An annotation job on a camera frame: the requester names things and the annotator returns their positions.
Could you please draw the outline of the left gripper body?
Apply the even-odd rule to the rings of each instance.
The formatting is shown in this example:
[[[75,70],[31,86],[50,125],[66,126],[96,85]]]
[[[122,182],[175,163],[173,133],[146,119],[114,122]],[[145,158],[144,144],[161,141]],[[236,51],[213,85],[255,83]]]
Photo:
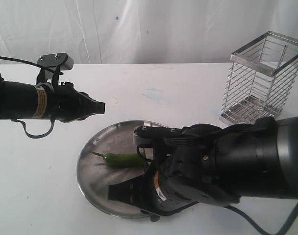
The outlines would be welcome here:
[[[85,120],[88,113],[88,95],[75,90],[71,82],[59,82],[53,91],[48,90],[45,118],[55,117],[61,122]]]

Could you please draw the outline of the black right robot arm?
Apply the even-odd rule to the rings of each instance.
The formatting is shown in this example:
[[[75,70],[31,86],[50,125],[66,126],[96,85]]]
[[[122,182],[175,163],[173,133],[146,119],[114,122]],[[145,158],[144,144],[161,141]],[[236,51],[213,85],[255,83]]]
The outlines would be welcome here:
[[[298,199],[298,117],[220,128],[136,127],[153,160],[141,176],[110,185],[108,199],[159,216],[242,197]]]

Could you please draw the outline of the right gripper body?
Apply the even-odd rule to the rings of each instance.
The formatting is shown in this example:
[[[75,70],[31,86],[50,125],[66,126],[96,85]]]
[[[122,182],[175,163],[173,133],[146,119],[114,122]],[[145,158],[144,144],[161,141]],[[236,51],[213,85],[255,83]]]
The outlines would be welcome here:
[[[168,163],[153,162],[141,178],[141,210],[171,216],[188,208],[187,190],[180,188],[183,172]]]

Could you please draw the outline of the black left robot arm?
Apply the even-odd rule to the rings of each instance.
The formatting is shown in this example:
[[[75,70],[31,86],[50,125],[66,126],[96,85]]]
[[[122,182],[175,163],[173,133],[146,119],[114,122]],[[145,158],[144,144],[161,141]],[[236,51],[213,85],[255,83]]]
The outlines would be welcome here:
[[[0,79],[0,119],[84,120],[105,113],[105,103],[74,89],[73,83],[31,85]]]

